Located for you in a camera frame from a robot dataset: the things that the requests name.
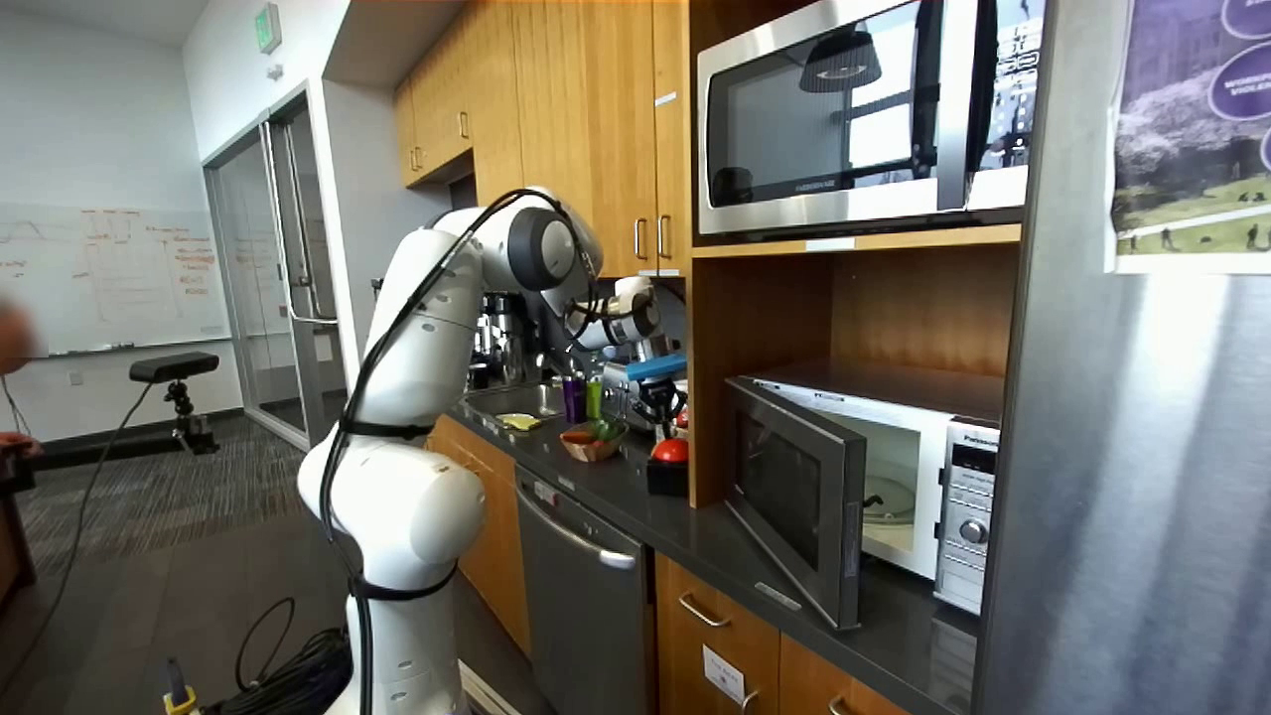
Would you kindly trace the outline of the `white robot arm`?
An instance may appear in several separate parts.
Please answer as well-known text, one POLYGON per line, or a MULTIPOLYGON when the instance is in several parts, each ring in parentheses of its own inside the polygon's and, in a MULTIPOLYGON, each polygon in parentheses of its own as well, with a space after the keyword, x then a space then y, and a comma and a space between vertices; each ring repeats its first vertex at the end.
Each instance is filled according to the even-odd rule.
POLYGON ((427 432, 465 391, 497 295, 542 297, 575 348, 652 336, 652 279, 603 289, 601 264, 601 239, 549 187, 513 187, 399 243, 345 409, 298 467, 310 517, 354 542, 351 677, 321 715, 457 715, 452 574, 486 489, 427 432))

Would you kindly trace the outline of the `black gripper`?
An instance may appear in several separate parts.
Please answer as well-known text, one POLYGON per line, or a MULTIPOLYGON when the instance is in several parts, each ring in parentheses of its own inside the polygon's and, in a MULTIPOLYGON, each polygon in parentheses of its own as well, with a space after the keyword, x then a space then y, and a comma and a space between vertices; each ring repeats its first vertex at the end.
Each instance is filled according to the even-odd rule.
POLYGON ((676 414, 686 406, 686 387, 681 382, 649 382, 641 387, 649 422, 669 432, 676 414))

